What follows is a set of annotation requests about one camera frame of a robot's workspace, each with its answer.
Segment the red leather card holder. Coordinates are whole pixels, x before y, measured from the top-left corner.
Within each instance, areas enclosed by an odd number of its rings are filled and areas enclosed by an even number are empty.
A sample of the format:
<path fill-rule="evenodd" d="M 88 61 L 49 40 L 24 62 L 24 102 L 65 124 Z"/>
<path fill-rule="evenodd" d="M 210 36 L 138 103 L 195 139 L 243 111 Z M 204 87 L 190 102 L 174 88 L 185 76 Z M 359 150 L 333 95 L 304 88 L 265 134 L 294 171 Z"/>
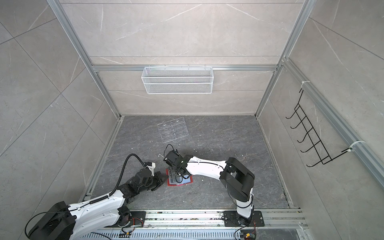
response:
<path fill-rule="evenodd" d="M 166 173 L 168 175 L 168 182 L 167 182 L 168 186 L 176 187 L 176 186 L 182 186 L 182 185 L 186 185 L 193 182 L 192 176 L 189 177 L 188 175 L 184 175 L 184 176 L 177 175 L 175 171 L 172 170 L 171 168 L 168 168 Z"/>

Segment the clear acrylic organizer tray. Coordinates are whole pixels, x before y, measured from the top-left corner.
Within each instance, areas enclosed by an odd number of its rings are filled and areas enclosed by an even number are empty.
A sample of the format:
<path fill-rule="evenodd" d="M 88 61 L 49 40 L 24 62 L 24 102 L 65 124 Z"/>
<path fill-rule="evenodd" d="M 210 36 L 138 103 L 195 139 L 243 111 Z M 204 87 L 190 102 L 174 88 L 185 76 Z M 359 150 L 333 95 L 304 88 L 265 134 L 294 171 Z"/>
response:
<path fill-rule="evenodd" d="M 184 117 L 157 124 L 157 127 L 163 143 L 172 142 L 189 135 Z"/>

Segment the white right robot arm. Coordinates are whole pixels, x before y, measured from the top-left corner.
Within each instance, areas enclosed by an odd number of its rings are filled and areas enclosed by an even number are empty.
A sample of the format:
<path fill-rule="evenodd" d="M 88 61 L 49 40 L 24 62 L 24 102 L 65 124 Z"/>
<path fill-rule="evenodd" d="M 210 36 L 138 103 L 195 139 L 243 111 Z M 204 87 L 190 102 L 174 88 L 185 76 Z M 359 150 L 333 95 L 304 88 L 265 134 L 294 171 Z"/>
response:
<path fill-rule="evenodd" d="M 226 161 L 205 160 L 192 155 L 183 157 L 177 150 L 172 150 L 165 156 L 164 162 L 181 177 L 199 175 L 219 180 L 237 207 L 239 220 L 244 223 L 251 221 L 255 175 L 239 160 L 232 157 Z"/>

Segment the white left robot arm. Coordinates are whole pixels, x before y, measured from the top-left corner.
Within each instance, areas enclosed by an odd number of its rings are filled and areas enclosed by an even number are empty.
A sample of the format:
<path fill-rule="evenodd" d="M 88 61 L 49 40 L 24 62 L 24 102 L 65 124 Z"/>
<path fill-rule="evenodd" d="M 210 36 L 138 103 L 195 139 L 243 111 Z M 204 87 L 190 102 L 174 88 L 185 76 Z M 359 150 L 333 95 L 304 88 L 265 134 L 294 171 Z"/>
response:
<path fill-rule="evenodd" d="M 167 178 L 160 171 L 143 168 L 111 193 L 77 204 L 54 204 L 25 234 L 30 240 L 74 240 L 104 227 L 128 226 L 133 218 L 129 203 L 140 192 L 155 191 Z"/>

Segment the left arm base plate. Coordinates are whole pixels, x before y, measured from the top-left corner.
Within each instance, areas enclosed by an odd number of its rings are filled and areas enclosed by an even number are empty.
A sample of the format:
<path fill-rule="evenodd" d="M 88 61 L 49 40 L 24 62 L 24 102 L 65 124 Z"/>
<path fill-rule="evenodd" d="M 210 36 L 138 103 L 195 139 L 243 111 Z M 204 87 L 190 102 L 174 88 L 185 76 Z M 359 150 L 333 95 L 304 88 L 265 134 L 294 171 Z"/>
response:
<path fill-rule="evenodd" d="M 142 227 L 146 220 L 146 211 L 133 211 L 129 214 L 123 215 L 120 217 L 116 224 L 113 227 L 131 227 L 131 226 L 139 226 Z"/>

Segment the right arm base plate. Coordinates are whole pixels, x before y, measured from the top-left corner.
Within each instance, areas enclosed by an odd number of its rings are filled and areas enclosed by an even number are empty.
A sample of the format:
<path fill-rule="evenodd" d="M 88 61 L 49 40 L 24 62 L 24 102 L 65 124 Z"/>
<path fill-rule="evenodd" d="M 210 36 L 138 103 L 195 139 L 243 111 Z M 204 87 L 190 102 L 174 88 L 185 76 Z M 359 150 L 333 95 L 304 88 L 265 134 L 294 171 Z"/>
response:
<path fill-rule="evenodd" d="M 242 217 L 237 211 L 224 211 L 221 220 L 226 227 L 264 227 L 265 222 L 261 211 L 253 211 L 249 218 Z"/>

